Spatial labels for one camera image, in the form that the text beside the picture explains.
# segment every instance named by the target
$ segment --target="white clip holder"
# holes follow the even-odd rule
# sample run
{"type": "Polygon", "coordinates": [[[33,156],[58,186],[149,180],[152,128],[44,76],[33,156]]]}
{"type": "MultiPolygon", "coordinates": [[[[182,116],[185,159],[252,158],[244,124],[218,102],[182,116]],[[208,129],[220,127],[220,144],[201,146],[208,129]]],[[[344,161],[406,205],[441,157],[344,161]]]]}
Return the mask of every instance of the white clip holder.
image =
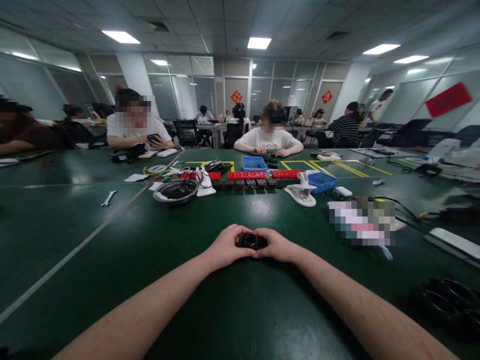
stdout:
{"type": "Polygon", "coordinates": [[[198,191],[196,192],[196,195],[200,198],[202,196],[207,196],[211,194],[215,194],[217,190],[215,190],[212,187],[212,181],[210,180],[210,175],[208,172],[205,171],[205,168],[201,168],[201,174],[200,176],[200,169],[197,167],[196,170],[196,178],[197,181],[200,181],[200,178],[202,178],[202,181],[200,183],[200,186],[198,187],[198,191]]]}
{"type": "Polygon", "coordinates": [[[317,201],[310,192],[316,189],[316,187],[309,184],[309,175],[305,171],[299,172],[297,177],[300,179],[300,183],[287,185],[283,191],[289,194],[292,199],[300,205],[313,208],[317,204],[317,201]]]}

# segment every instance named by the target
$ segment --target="blue container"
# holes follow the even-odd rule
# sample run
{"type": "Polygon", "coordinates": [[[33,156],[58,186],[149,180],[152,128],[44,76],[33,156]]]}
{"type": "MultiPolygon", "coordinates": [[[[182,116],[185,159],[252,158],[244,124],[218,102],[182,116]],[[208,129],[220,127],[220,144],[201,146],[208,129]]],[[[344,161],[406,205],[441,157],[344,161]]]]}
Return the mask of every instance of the blue container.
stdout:
{"type": "Polygon", "coordinates": [[[308,175],[308,184],[316,187],[312,190],[312,194],[324,193],[337,186],[340,180],[336,177],[330,176],[324,172],[316,172],[308,175]]]}
{"type": "Polygon", "coordinates": [[[264,158],[261,156],[244,156],[243,171],[263,171],[268,170],[264,158]]]}

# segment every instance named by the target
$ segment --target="power strip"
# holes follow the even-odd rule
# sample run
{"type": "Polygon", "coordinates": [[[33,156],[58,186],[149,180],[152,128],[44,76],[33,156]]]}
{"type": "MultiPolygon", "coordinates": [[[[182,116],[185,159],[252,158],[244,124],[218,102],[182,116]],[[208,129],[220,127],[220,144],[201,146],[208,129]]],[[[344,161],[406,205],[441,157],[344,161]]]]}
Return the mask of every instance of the power strip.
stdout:
{"type": "Polygon", "coordinates": [[[425,240],[480,269],[480,246],[477,244],[439,227],[426,234],[425,240]]]}

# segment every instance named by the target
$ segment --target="striped shirt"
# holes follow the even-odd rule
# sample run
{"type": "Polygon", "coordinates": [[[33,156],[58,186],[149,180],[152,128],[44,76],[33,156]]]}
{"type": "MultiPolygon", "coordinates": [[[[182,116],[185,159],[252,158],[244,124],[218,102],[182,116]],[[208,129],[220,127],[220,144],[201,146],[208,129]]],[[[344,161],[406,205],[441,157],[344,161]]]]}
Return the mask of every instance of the striped shirt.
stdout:
{"type": "Polygon", "coordinates": [[[333,141],[336,144],[356,145],[359,141],[359,123],[353,113],[339,117],[328,126],[328,130],[334,132],[333,141]]]}

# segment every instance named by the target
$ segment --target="green table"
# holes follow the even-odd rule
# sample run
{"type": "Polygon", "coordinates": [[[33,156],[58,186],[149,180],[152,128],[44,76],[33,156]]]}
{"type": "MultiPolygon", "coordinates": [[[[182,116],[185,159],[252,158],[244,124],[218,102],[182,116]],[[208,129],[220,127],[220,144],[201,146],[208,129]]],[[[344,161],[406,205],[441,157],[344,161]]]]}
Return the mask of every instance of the green table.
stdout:
{"type": "MultiPolygon", "coordinates": [[[[187,150],[130,165],[112,163],[107,153],[65,151],[52,155],[52,163],[39,165],[38,159],[1,170],[7,176],[0,180],[0,225],[6,234],[0,250],[11,260],[0,265],[0,293],[8,292],[0,312],[89,239],[0,323],[0,345],[20,352],[18,358],[51,358],[113,307],[202,252],[232,223],[278,230],[407,313],[401,300],[430,278],[450,274],[468,286],[479,285],[476,268],[424,241],[410,227],[398,231],[396,246],[390,247],[394,261],[387,261],[377,247],[358,250],[340,245],[329,230],[325,194],[315,195],[313,208],[296,204],[281,189],[221,191],[168,208],[155,201],[151,191],[123,182],[144,166],[167,164],[177,156],[190,166],[219,158],[241,170],[244,153],[187,150]],[[45,186],[31,188],[35,185],[45,186]],[[109,208],[101,208],[110,190],[118,193],[109,208]]],[[[321,166],[355,195],[393,197],[414,213],[436,210],[451,197],[468,200],[445,179],[402,174],[384,160],[376,161],[375,169],[355,161],[362,158],[358,153],[345,149],[341,153],[346,167],[317,163],[307,150],[278,165],[321,166]],[[375,179],[385,184],[375,187],[375,179]]],[[[477,347],[415,320],[461,359],[479,358],[477,347]]],[[[193,357],[367,359],[368,355],[296,268],[243,259],[199,286],[147,356],[193,357]]]]}

